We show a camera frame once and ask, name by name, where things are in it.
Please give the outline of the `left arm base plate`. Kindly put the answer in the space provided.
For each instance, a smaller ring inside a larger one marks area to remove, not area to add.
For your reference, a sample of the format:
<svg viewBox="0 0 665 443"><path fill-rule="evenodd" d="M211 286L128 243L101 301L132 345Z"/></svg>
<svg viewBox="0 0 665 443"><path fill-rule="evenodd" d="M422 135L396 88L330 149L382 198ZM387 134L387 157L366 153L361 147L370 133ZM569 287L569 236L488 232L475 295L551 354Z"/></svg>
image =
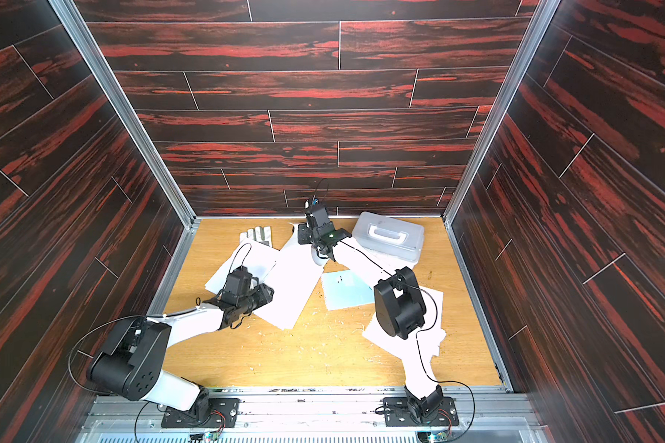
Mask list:
<svg viewBox="0 0 665 443"><path fill-rule="evenodd" d="M167 407L161 426L175 428L233 428L238 420L240 399L211 397L198 400L188 411Z"/></svg>

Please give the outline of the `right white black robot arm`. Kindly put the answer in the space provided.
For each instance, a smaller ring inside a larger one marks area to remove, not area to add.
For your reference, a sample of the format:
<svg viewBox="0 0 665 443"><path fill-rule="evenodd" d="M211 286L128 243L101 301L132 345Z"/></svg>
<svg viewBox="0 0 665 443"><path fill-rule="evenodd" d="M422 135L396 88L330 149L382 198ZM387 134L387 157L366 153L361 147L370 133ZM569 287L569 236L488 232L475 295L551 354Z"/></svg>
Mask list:
<svg viewBox="0 0 665 443"><path fill-rule="evenodd" d="M342 258L336 256L336 249L349 247L359 251L357 247L345 243L352 234L334 227L326 206L319 199L308 199L304 213L306 221L297 227L297 241L301 245L310 245L314 257L340 262ZM416 275L409 267L395 271L388 271L381 265L377 267L382 271L382 278L373 286L376 319L387 335L406 340L412 332L424 326L424 315L427 313ZM429 420L442 402L440 386L435 386L422 397L417 397L410 388L406 388L406 409L419 424Z"/></svg>

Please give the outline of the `small teal cover notebook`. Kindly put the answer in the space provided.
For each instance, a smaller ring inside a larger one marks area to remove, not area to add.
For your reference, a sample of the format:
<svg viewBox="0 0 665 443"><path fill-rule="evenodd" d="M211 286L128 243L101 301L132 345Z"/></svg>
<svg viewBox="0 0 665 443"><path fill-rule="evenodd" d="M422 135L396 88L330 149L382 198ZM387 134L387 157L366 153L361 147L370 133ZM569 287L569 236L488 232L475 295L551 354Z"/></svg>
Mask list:
<svg viewBox="0 0 665 443"><path fill-rule="evenodd" d="M366 306L374 302L373 290L353 271L323 273L321 283L325 306L330 311Z"/></svg>

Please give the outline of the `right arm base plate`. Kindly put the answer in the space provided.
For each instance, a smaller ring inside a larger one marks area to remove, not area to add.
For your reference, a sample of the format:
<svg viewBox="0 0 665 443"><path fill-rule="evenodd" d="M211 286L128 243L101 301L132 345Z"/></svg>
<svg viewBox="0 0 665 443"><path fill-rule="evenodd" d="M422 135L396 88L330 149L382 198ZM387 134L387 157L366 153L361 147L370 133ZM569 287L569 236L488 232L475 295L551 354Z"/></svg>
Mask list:
<svg viewBox="0 0 665 443"><path fill-rule="evenodd" d="M386 397L382 405L375 408L388 427L444 426L458 427L456 404L451 397L432 402L417 402L409 397Z"/></svg>

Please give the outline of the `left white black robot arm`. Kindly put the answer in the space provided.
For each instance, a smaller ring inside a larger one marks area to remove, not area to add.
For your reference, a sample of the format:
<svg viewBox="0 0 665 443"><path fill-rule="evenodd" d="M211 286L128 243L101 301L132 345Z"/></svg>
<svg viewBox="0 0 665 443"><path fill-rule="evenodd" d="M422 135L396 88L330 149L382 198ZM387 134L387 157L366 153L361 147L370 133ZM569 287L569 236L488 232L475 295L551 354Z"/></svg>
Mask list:
<svg viewBox="0 0 665 443"><path fill-rule="evenodd" d="M231 271L223 289L172 316L120 319L87 370L88 380L130 401L164 404L201 424L211 414L209 390L163 369L169 347L201 334L237 328L273 301L274 290L246 267Z"/></svg>

